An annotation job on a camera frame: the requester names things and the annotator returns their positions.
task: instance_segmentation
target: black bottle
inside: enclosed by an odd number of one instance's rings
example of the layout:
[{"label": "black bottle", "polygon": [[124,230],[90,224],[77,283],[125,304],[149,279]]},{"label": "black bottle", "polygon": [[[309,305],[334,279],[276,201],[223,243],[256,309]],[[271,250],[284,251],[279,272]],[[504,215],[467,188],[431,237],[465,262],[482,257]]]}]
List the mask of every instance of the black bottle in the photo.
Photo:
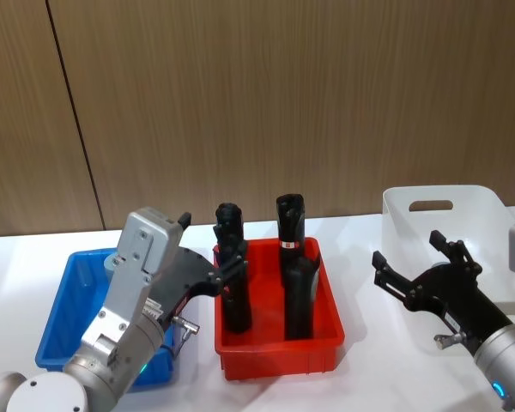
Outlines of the black bottle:
[{"label": "black bottle", "polygon": [[[217,263],[221,266],[237,251],[244,240],[242,211],[234,203],[222,203],[215,211],[217,225],[214,226],[217,238]],[[242,333],[251,328],[250,293],[246,265],[240,273],[223,289],[221,309],[227,330]]]},{"label": "black bottle", "polygon": [[282,286],[288,265],[299,257],[305,256],[305,218],[306,207],[303,196],[287,194],[276,199],[278,213],[278,239],[280,243],[280,262]]},{"label": "black bottle", "polygon": [[315,262],[297,257],[284,279],[284,338],[312,338],[313,307],[317,295],[320,257]]}]

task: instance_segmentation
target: white table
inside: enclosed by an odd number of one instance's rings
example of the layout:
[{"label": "white table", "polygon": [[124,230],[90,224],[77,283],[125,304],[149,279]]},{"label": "white table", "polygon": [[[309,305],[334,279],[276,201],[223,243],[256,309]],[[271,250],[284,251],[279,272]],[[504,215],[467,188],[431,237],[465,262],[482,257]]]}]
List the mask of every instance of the white table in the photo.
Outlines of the white table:
[{"label": "white table", "polygon": [[[515,208],[510,208],[515,215]],[[0,373],[39,373],[34,356],[67,257],[114,247],[119,231],[0,238]],[[227,382],[214,350],[214,306],[196,298],[185,316],[201,325],[161,389],[130,393],[115,411],[429,411],[499,410],[500,400],[469,355],[420,351],[402,324],[400,302],[373,285],[372,252],[380,249],[381,216],[306,221],[318,239],[342,318],[346,354],[332,373]],[[276,236],[273,221],[246,223],[247,239]],[[190,227],[182,245],[212,258],[211,226]],[[426,313],[424,321],[443,324]]]}]

